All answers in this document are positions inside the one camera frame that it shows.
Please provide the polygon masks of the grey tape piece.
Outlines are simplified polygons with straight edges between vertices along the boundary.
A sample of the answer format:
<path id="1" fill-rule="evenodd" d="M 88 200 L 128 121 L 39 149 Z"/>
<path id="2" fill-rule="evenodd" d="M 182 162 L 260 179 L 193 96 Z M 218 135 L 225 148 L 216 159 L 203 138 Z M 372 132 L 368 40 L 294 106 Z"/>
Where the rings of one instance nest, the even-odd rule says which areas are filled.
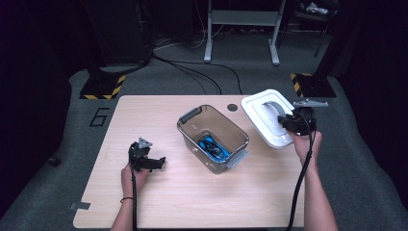
<path id="1" fill-rule="evenodd" d="M 70 210 L 87 210 L 90 207 L 90 204 L 87 202 L 74 202 L 69 206 Z"/>

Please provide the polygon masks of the blue and black toy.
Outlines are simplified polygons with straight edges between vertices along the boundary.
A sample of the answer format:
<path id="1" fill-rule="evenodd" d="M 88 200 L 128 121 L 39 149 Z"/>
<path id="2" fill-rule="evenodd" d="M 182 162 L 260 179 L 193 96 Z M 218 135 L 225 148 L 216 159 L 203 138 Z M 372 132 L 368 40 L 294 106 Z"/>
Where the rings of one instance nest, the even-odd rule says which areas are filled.
<path id="1" fill-rule="evenodd" d="M 198 145 L 215 162 L 224 162 L 230 156 L 230 152 L 210 135 L 199 140 Z"/>

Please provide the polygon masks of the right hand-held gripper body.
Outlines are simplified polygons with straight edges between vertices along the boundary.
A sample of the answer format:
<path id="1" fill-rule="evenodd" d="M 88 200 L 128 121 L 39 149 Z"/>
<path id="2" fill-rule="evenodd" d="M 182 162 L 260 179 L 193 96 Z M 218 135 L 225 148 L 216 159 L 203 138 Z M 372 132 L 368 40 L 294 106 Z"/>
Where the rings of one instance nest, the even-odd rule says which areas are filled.
<path id="1" fill-rule="evenodd" d="M 293 103 L 293 118 L 296 122 L 295 132 L 299 135 L 310 135 L 317 129 L 317 119 L 314 109 L 316 107 L 328 107 L 327 102 L 318 102 L 314 100 L 305 100 Z"/>

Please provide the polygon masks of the translucent grey storage container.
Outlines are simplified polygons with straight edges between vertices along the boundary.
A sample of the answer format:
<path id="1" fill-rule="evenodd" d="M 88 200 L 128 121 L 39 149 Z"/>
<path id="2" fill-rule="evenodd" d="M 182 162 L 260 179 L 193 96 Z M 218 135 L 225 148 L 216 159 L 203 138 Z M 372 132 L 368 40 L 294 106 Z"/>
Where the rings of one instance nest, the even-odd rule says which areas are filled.
<path id="1" fill-rule="evenodd" d="M 213 174 L 235 167 L 248 154 L 249 136 L 227 116 L 211 105 L 201 105 L 182 115 L 177 121 L 186 147 Z M 198 145 L 205 136 L 212 136 L 230 152 L 226 161 L 213 161 Z"/>

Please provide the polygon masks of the dark curtain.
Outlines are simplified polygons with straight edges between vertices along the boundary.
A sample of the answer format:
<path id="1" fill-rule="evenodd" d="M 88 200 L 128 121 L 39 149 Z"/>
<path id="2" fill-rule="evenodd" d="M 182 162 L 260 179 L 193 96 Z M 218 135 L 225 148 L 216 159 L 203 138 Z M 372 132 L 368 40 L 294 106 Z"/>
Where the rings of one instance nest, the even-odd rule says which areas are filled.
<path id="1" fill-rule="evenodd" d="M 360 7 L 340 83 L 361 137 L 408 209 L 408 0 L 350 0 Z"/>
<path id="2" fill-rule="evenodd" d="M 27 0 L 0 0 L 0 218 L 59 148 L 70 95 Z"/>

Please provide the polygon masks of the white container lid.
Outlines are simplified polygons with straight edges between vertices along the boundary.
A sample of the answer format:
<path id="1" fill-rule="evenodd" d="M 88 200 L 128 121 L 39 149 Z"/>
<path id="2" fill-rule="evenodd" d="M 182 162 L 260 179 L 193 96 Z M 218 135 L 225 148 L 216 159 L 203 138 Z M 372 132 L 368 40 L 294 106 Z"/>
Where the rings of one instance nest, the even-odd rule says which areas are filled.
<path id="1" fill-rule="evenodd" d="M 242 100 L 242 108 L 258 133 L 271 147 L 282 148 L 293 143 L 279 116 L 292 115 L 294 106 L 277 90 L 264 90 Z"/>

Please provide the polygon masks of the person's right hand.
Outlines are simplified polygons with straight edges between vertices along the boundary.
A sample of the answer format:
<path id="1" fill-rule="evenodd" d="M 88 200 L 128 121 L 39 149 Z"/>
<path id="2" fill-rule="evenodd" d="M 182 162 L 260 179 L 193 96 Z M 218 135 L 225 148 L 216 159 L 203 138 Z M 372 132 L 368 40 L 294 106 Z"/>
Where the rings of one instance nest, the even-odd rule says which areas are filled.
<path id="1" fill-rule="evenodd" d="M 314 131 L 310 136 L 300 136 L 295 132 L 289 131 L 288 134 L 293 139 L 295 152 L 302 165 L 306 162 L 309 151 L 312 151 L 310 164 L 314 165 L 319 155 L 322 134 L 320 131 Z"/>

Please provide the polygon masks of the black stand base striped edge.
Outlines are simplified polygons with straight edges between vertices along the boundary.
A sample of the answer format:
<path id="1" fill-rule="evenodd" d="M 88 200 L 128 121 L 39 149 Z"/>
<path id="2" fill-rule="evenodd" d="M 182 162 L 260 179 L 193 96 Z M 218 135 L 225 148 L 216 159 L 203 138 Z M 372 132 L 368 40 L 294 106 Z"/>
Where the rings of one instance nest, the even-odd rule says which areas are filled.
<path id="1" fill-rule="evenodd" d="M 108 76 L 104 82 L 88 79 L 80 91 L 81 99 L 115 99 L 121 90 L 125 75 Z"/>
<path id="2" fill-rule="evenodd" d="M 318 78 L 310 73 L 290 74 L 298 97 L 336 97 L 326 78 Z"/>

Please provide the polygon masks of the black cabinet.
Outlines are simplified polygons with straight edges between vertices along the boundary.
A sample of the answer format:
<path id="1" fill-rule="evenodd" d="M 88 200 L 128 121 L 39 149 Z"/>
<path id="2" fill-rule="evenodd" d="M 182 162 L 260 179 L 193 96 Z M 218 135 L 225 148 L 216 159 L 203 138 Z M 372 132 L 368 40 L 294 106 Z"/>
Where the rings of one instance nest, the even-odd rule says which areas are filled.
<path id="1" fill-rule="evenodd" d="M 149 29 L 139 0 L 84 0 L 105 64 L 150 60 Z"/>

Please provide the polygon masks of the white desk frame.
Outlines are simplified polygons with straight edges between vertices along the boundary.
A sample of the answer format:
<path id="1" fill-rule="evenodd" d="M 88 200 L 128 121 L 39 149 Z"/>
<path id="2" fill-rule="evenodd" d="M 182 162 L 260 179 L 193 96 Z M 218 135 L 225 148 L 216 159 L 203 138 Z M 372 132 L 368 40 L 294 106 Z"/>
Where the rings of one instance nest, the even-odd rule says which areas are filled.
<path id="1" fill-rule="evenodd" d="M 280 7 L 275 12 L 215 10 L 213 0 L 208 0 L 207 10 L 207 43 L 204 53 L 204 62 L 209 63 L 213 51 L 213 26 L 214 25 L 243 25 L 243 26 L 268 26 L 273 28 L 273 35 L 268 40 L 268 48 L 272 64 L 280 65 L 276 41 L 280 32 L 281 21 L 287 0 L 280 0 Z"/>

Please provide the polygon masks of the dark furniture frame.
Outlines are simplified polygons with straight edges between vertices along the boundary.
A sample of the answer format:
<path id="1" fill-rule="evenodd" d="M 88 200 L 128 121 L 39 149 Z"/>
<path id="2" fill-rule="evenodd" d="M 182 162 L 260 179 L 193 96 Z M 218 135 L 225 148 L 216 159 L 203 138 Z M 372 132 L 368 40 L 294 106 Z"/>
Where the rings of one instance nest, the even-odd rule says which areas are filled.
<path id="1" fill-rule="evenodd" d="M 319 7 L 327 9 L 328 14 L 308 13 L 306 7 L 310 3 L 315 3 Z M 292 16 L 300 21 L 304 21 L 306 24 L 311 25 L 315 23 L 320 27 L 319 44 L 315 52 L 315 57 L 319 54 L 331 21 L 339 14 L 341 9 L 342 7 L 339 0 L 293 0 Z"/>

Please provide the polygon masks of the person's left hand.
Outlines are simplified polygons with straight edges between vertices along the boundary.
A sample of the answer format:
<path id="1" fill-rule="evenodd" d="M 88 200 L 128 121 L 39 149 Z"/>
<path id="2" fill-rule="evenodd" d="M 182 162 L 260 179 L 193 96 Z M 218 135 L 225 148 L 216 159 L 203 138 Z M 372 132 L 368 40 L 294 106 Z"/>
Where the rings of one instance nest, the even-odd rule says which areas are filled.
<path id="1" fill-rule="evenodd" d="M 136 179 L 136 191 L 139 193 L 147 180 L 149 169 L 142 169 L 141 171 L 131 170 L 127 165 L 121 170 L 121 186 L 124 197 L 133 197 L 133 181 L 132 177 Z"/>

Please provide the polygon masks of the white crumpled cloth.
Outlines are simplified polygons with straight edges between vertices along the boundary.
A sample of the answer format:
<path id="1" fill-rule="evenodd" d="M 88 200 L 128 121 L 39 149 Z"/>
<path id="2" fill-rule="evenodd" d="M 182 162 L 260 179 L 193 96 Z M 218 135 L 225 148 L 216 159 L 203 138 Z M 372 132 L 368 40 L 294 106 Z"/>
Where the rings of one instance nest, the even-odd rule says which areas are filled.
<path id="1" fill-rule="evenodd" d="M 310 3 L 307 7 L 306 7 L 306 11 L 308 13 L 317 13 L 317 14 L 321 14 L 321 15 L 327 15 L 328 14 L 328 10 L 325 8 L 321 8 L 319 7 L 317 4 L 315 3 Z"/>

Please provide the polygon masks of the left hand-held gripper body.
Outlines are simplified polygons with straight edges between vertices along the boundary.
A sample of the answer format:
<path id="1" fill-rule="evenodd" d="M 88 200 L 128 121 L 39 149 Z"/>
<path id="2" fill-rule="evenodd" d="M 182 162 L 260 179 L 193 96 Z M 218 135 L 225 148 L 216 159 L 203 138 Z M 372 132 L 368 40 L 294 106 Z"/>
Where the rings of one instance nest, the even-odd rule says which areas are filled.
<path id="1" fill-rule="evenodd" d="M 144 138 L 139 138 L 138 141 L 134 141 L 128 150 L 129 165 L 132 169 L 140 171 L 142 168 L 151 169 L 150 160 L 147 155 L 150 151 L 152 143 Z"/>

